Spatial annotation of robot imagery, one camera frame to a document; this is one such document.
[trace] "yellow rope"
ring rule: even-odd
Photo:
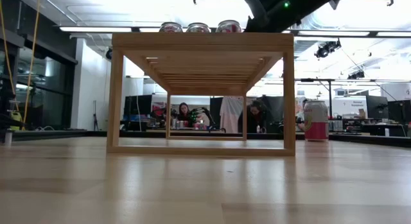
[[[36,38],[37,38],[37,25],[39,24],[39,14],[40,14],[39,12],[40,12],[40,0],[37,0],[36,23],[34,25],[33,47],[31,49],[33,51],[33,53],[31,54],[30,72],[28,73],[27,94],[26,94],[26,104],[24,106],[23,123],[26,122],[26,118],[27,118],[28,97],[30,95],[31,72],[33,70],[33,64],[34,64],[34,52],[35,52],[35,48],[36,48]]]
[[[6,62],[7,62],[8,75],[9,75],[9,78],[10,78],[10,85],[12,86],[13,99],[15,101],[15,90],[14,90],[14,83],[13,83],[13,75],[12,75],[12,70],[10,68],[10,60],[8,58],[6,29],[4,28],[5,24],[4,24],[3,6],[2,6],[2,1],[1,0],[0,0],[0,17],[1,17],[1,28],[2,28],[2,31],[3,31],[4,50],[5,50],[5,53],[6,53]],[[15,103],[17,111],[19,112],[19,104],[17,103],[17,101],[15,101],[14,103]]]

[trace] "woman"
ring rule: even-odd
[[[190,110],[186,103],[181,103],[179,106],[179,114],[177,116],[177,121],[188,121],[188,127],[193,126],[193,121],[189,116]]]
[[[259,101],[255,100],[251,105],[247,106],[247,133],[256,134],[257,126],[259,126],[259,132],[264,133],[266,129],[266,114],[267,110],[265,105]],[[243,132],[243,112],[238,118],[238,132]]]

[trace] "wooden frame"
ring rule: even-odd
[[[243,96],[247,109],[247,92],[281,58],[284,62],[284,149],[224,149],[222,151],[187,149],[187,154],[215,155],[295,155],[293,35],[281,33],[115,33],[112,36],[113,58],[110,79],[109,130],[107,152],[152,153],[146,146],[119,146],[119,115],[123,77],[123,55],[167,90],[167,109],[172,95]],[[247,140],[247,113],[243,114],[243,137]],[[216,141],[239,138],[172,136],[170,122],[167,139],[207,139]],[[156,148],[169,154],[183,150]]]

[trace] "metal pole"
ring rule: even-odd
[[[329,116],[333,117],[333,101],[331,99],[331,80],[328,80]]]

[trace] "dark hair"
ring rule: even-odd
[[[264,112],[267,108],[265,107],[264,103],[261,102],[260,100],[256,99],[252,101],[250,107],[255,107],[257,108],[260,112]]]
[[[183,102],[183,103],[181,103],[181,104],[179,105],[179,114],[181,114],[181,115],[182,115],[181,106],[183,106],[183,105],[187,106],[187,113],[190,111],[190,109],[188,108],[188,105]]]

